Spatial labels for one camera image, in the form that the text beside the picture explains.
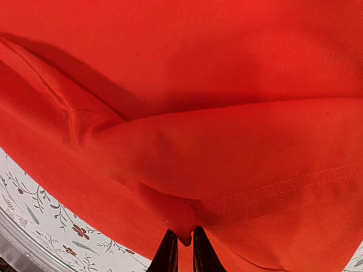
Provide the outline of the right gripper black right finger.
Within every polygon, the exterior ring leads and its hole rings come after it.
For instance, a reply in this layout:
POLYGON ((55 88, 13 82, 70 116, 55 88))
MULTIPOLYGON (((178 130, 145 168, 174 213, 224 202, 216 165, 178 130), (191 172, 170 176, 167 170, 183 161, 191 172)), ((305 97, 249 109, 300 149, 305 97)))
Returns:
POLYGON ((196 227, 193 232, 193 271, 194 272, 224 272, 214 248, 204 229, 196 227))

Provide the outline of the red garment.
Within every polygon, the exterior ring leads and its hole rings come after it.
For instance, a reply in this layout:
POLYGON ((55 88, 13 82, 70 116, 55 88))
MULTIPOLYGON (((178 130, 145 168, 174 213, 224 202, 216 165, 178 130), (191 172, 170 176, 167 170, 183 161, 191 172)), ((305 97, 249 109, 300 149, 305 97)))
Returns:
POLYGON ((361 1, 2 1, 1 147, 153 258, 342 271, 362 242, 361 1))

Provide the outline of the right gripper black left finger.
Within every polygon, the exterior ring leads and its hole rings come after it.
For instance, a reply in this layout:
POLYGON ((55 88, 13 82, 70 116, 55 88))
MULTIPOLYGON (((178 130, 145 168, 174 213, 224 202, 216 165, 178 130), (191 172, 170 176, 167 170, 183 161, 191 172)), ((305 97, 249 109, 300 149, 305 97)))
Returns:
POLYGON ((150 272, 178 272, 178 238, 170 229, 150 264, 150 272))

